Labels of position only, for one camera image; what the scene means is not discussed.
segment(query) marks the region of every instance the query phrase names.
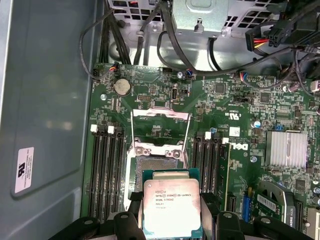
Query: silver heatsink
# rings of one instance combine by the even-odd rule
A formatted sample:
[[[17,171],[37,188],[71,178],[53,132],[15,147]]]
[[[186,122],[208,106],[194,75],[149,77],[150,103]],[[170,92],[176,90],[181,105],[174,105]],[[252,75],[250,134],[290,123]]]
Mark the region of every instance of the silver heatsink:
[[[268,131],[265,165],[305,168],[308,136],[298,132]]]

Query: white slot latch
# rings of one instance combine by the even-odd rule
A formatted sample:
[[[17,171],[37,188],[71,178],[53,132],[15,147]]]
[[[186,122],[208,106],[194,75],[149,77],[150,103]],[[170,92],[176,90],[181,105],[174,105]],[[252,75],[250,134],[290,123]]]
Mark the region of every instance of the white slot latch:
[[[90,132],[92,132],[92,133],[97,133],[97,132],[98,132],[98,125],[96,125],[96,124],[91,124]]]
[[[206,131],[204,133],[204,139],[205,140],[210,140],[211,139],[211,132],[210,131]]]
[[[115,133],[115,126],[108,126],[108,134],[114,134]]]

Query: wire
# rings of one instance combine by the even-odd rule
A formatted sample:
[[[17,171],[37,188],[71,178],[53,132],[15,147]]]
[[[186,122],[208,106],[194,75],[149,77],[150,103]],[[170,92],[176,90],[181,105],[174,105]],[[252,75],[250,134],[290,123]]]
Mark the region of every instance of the wire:
[[[105,8],[108,11],[110,9],[108,0],[104,0],[105,2]],[[117,24],[117,19],[114,15],[111,15],[108,17],[110,28],[113,34],[113,38],[117,47],[117,51],[119,53],[121,62],[123,64],[131,65],[131,60],[129,56],[129,52],[125,43],[124,38],[121,35],[120,29]]]
[[[292,16],[290,16],[290,20],[293,22],[298,21],[299,19],[303,18],[306,14],[314,11],[317,7],[320,6],[320,0],[314,0],[308,4],[306,4],[303,8],[296,11]]]
[[[217,71],[222,71],[222,69],[220,68],[220,66],[218,65],[218,63],[216,61],[215,54],[214,54],[214,45],[215,45],[216,40],[217,40],[216,38],[212,38],[209,41],[209,55],[210,55],[211,62],[213,64],[213,66],[215,67],[215,69]]]
[[[160,59],[160,62],[167,66],[168,68],[171,68],[172,70],[175,70],[177,72],[181,72],[183,70],[177,68],[177,67],[174,67],[174,66],[171,66],[169,63],[167,63],[167,61],[161,56],[161,53],[160,53],[160,48],[161,48],[161,44],[162,44],[162,37],[165,35],[165,34],[168,34],[167,31],[163,31],[159,34],[159,37],[158,37],[158,42],[156,44],[156,54],[158,55],[158,58]]]
[[[114,9],[109,9],[101,18],[99,18],[97,21],[95,21],[93,24],[91,24],[87,29],[85,29],[81,35],[80,35],[80,41],[79,41],[79,50],[80,50],[80,60],[82,63],[82,66],[85,70],[85,72],[92,78],[92,80],[96,81],[96,82],[100,82],[100,80],[103,80],[109,72],[106,72],[104,75],[102,76],[94,76],[90,71],[89,68],[86,64],[85,61],[85,57],[84,57],[84,48],[83,48],[83,44],[84,44],[84,37],[87,34],[87,32],[89,32],[91,29],[93,29],[95,26],[97,26],[98,24],[102,23],[108,16],[110,16],[113,13]]]
[[[266,42],[262,42],[262,43],[259,43],[257,45],[254,46],[255,49],[258,49],[260,48],[262,45],[266,44]]]
[[[158,13],[160,13],[161,11],[161,2],[159,2],[155,9],[153,10],[153,12],[147,17],[147,19],[143,22],[140,31],[144,32],[148,26],[149,23],[151,23],[151,21],[157,16]],[[134,60],[133,60],[133,65],[138,65],[139,61],[140,61],[140,57],[141,57],[141,52],[142,52],[142,48],[143,48],[143,44],[144,44],[144,37],[143,36],[139,36],[138,37],[138,44],[136,47],[136,53],[134,56]]]
[[[317,96],[308,92],[308,90],[306,89],[306,87],[303,83],[302,76],[301,76],[301,66],[304,62],[311,62],[311,61],[318,60],[318,59],[320,59],[320,55],[311,56],[311,55],[307,54],[299,62],[298,61],[298,51],[295,51],[295,53],[294,53],[295,73],[298,77],[298,80],[299,80],[299,83],[300,83],[302,90],[305,92],[305,94],[307,94],[311,98],[315,98]]]
[[[254,86],[252,85],[251,83],[247,82],[246,81],[246,77],[248,76],[247,73],[243,73],[241,72],[240,73],[240,80],[243,84],[247,85],[249,88],[252,88],[252,89],[256,89],[256,90],[269,90],[269,89],[274,89],[276,87],[279,87],[285,80],[287,80],[291,74],[293,73],[294,71],[294,63],[291,65],[291,67],[288,69],[287,73],[285,74],[285,76],[283,76],[283,78],[281,78],[277,83],[273,84],[273,85],[270,85],[270,86]]]
[[[162,16],[163,16],[163,20],[164,20],[164,24],[167,30],[167,34],[169,36],[169,39],[171,41],[171,44],[173,46],[173,49],[175,51],[175,53],[178,55],[178,57],[180,58],[180,60],[186,65],[187,68],[191,69],[193,71],[194,74],[199,75],[199,76],[205,76],[205,77],[215,77],[215,76],[219,76],[219,75],[223,75],[223,74],[230,74],[230,73],[234,73],[234,72],[238,72],[241,71],[243,69],[248,69],[251,68],[253,66],[256,66],[268,59],[272,59],[276,56],[282,55],[282,54],[287,54],[290,53],[292,51],[292,49],[290,47],[286,47],[284,49],[278,50],[276,52],[273,52],[271,54],[269,54],[268,56],[264,56],[254,62],[250,62],[247,63],[245,65],[242,66],[238,66],[238,67],[234,67],[234,68],[230,68],[230,69],[226,69],[226,70],[221,70],[221,71],[201,71],[201,70],[197,70],[195,69],[195,67],[190,63],[190,61],[188,60],[188,58],[186,57],[186,55],[184,54],[183,50],[181,49],[178,40],[176,38],[175,35],[175,30],[173,28],[173,24],[172,24],[172,19],[170,16],[170,9],[168,6],[168,3],[163,1],[161,3],[161,10],[162,10]]]

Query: white sticker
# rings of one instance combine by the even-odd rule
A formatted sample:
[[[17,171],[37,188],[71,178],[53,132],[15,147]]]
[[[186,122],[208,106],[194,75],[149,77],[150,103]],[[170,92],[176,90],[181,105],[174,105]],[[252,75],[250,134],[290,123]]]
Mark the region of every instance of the white sticker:
[[[258,194],[257,200],[259,203],[262,203],[263,205],[265,205],[268,209],[271,209],[274,212],[277,211],[277,206],[273,202],[266,199],[265,197]]]
[[[231,126],[229,128],[229,137],[240,137],[240,127]]]
[[[34,147],[28,147],[22,148],[18,152],[14,193],[19,193],[31,186],[34,150]]]

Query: green circuit board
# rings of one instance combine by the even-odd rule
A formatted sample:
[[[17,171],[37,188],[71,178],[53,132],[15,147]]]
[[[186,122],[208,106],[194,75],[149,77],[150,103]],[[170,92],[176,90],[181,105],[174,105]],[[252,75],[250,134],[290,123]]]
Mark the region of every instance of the green circuit board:
[[[110,67],[110,64],[97,64],[95,73],[103,74]],[[126,79],[131,85],[125,96],[115,92],[114,84],[118,79]],[[261,87],[274,84],[276,80],[274,76],[260,75],[248,75],[246,79]],[[167,68],[120,65],[117,72],[110,72],[105,80],[92,85],[81,215],[92,215],[103,221],[110,212],[124,210],[128,174],[125,156],[132,144],[131,112],[152,107],[190,114],[185,144],[189,166],[195,164],[193,149],[198,133],[214,128],[223,141],[230,144],[227,191],[236,196],[236,213],[242,213],[243,194],[248,187],[254,188],[260,180],[265,180],[291,190],[295,198],[304,203],[304,214],[307,214],[307,206],[314,204],[313,189],[319,180],[320,121],[317,109],[320,101],[309,98],[300,89],[296,92],[284,90],[284,86],[292,84],[288,80],[281,87],[261,91],[243,85],[233,74],[180,79],[176,72]],[[260,122],[260,128],[253,127],[256,121]],[[93,161],[93,156],[100,153],[97,138],[91,132],[92,125],[114,126],[121,141],[114,140],[106,150],[110,153],[104,154],[121,161]],[[133,127],[134,136],[142,142],[174,145],[184,140],[187,122],[170,118],[164,121],[161,116],[152,120],[136,117]],[[265,166],[267,131],[288,130],[308,135],[306,168]],[[103,196],[111,196],[107,200],[109,204]],[[99,204],[103,207],[97,212],[95,209]]]

